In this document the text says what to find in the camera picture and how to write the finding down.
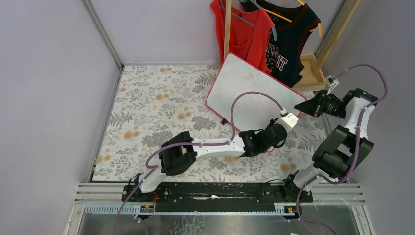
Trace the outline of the dark navy basketball jersey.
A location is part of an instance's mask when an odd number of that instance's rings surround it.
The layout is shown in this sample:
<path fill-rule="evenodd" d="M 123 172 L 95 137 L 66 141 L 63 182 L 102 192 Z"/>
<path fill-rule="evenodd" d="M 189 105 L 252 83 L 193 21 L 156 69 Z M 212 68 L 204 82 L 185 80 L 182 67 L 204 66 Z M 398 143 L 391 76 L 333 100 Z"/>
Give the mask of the dark navy basketball jersey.
<path fill-rule="evenodd" d="M 266 51 L 270 75 L 288 87 L 293 87 L 301 79 L 304 65 L 301 54 L 311 30 L 318 27 L 321 20 L 306 3 L 295 8 L 274 5 L 258 0 L 258 5 L 272 11 L 269 16 L 275 24 L 277 40 L 269 39 Z"/>

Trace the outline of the pink framed whiteboard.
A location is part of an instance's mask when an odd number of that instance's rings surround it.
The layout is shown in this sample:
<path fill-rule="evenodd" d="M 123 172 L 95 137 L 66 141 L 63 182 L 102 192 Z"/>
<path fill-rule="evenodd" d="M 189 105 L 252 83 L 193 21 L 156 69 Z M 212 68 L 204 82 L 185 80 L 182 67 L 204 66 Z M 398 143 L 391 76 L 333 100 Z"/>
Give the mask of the pink framed whiteboard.
<path fill-rule="evenodd" d="M 230 53 L 210 89 L 206 105 L 234 128 L 265 129 L 288 112 L 298 117 L 294 106 L 306 101 L 300 93 Z"/>

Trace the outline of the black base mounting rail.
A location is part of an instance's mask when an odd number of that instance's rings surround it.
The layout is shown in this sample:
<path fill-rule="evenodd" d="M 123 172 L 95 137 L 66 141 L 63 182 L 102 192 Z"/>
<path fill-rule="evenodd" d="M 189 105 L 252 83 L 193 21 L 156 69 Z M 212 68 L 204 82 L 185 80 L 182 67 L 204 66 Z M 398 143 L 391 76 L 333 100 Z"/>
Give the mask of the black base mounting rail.
<path fill-rule="evenodd" d="M 313 196 L 290 190 L 279 183 L 184 183 L 162 182 L 153 192 L 125 185 L 122 201 L 146 202 L 156 212 L 274 212 L 275 205 L 311 203 Z"/>

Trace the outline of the red tank top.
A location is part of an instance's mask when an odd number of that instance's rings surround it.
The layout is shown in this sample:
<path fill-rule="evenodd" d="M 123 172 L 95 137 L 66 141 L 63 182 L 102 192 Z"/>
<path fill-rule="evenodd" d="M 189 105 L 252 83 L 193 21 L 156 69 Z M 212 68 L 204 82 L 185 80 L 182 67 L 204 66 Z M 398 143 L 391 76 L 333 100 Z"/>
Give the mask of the red tank top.
<path fill-rule="evenodd" d="M 210 8 L 215 17 L 215 29 L 219 47 L 220 61 L 224 61 L 225 46 L 225 0 L 214 0 Z M 266 51 L 272 28 L 275 26 L 264 9 L 254 7 L 254 11 L 241 11 L 232 8 L 229 53 L 233 53 L 257 67 L 264 73 L 270 74 L 267 66 Z"/>

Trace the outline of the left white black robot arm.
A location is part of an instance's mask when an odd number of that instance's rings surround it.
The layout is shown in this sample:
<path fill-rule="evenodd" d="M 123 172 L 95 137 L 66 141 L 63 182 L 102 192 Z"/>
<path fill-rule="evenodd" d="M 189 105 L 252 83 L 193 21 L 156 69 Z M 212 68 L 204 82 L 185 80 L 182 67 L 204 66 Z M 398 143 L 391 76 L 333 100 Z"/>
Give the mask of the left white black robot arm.
<path fill-rule="evenodd" d="M 148 172 L 140 175 L 138 187 L 150 193 L 168 176 L 185 173 L 196 161 L 214 157 L 255 157 L 284 145 L 293 125 L 278 119 L 264 130 L 242 131 L 233 139 L 199 139 L 184 131 L 166 142 L 146 160 Z"/>

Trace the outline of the floral patterned tablecloth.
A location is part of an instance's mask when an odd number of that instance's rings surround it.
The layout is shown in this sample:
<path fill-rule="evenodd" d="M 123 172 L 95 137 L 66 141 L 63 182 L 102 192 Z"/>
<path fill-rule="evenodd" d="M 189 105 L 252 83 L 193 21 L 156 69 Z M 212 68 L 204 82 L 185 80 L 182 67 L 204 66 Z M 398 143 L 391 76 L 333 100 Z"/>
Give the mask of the floral patterned tablecloth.
<path fill-rule="evenodd" d="M 217 73 L 212 65 L 126 66 L 92 180 L 128 181 L 145 173 L 149 156 L 182 131 L 197 138 L 230 137 L 231 127 L 205 103 Z M 321 117 L 301 114 L 282 148 L 257 157 L 201 159 L 171 181 L 282 180 L 306 168 L 326 136 Z"/>

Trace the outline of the wooden clothes rack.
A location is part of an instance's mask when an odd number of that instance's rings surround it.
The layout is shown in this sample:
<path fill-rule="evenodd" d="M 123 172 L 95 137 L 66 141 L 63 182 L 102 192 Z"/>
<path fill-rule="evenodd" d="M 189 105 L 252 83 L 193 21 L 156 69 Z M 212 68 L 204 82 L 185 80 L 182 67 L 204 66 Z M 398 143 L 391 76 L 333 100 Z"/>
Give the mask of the wooden clothes rack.
<path fill-rule="evenodd" d="M 304 4 L 305 2 L 302 0 L 299 0 L 297 2 L 297 6 L 300 6 L 300 4 Z M 237 8 L 241 11 L 254 11 L 254 7 L 257 7 L 259 9 L 264 9 L 261 6 L 258 5 L 257 0 L 242 0 L 240 1 L 240 7 Z M 292 8 L 288 7 L 286 5 L 283 5 L 281 7 L 286 8 Z M 226 59 L 227 55 L 229 53 L 229 42 L 230 42 L 230 26 L 231 26 L 231 15 L 232 15 L 232 6 L 231 2 L 229 0 L 226 0 L 225 5 L 225 11 L 226 11 L 226 17 L 225 17 L 225 46 L 224 46 L 224 60 Z M 264 9 L 267 14 L 272 14 L 272 11 Z M 303 91 L 316 91 L 319 89 L 322 89 L 324 87 L 324 80 L 323 80 L 323 72 L 322 72 L 322 66 L 329 55 L 329 52 L 331 51 L 332 47 L 335 44 L 335 41 L 340 36 L 342 30 L 344 29 L 347 21 L 350 19 L 352 15 L 351 11 L 348 11 L 348 13 L 345 16 L 342 16 L 340 19 L 340 22 L 335 26 L 333 32 L 329 35 L 328 39 L 322 44 L 321 50 L 318 54 L 309 54 L 306 55 L 302 52 L 301 54 L 301 62 L 304 65 L 304 69 L 301 71 L 300 75 L 302 75 L 302 79 L 295 84 L 292 88 L 296 90 L 303 90 Z M 318 32 L 319 35 L 322 35 L 322 22 L 318 24 L 318 27 L 311 30 L 311 34 L 313 32 Z M 276 27 L 274 26 L 272 28 L 272 36 L 275 41 L 277 40 L 277 31 Z"/>

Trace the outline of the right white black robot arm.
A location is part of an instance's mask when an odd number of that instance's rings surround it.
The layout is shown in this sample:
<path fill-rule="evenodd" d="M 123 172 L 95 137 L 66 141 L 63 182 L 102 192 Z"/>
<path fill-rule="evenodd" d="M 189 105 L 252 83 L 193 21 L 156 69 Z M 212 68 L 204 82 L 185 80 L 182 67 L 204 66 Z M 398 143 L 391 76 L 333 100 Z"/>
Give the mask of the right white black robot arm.
<path fill-rule="evenodd" d="M 320 182 L 337 184 L 348 178 L 374 147 L 368 140 L 367 124 L 377 100 L 359 88 L 348 91 L 342 99 L 320 90 L 312 99 L 295 105 L 297 110 L 313 117 L 328 114 L 345 119 L 346 123 L 337 125 L 320 144 L 310 166 L 286 178 L 281 193 L 284 199 L 301 199 Z"/>

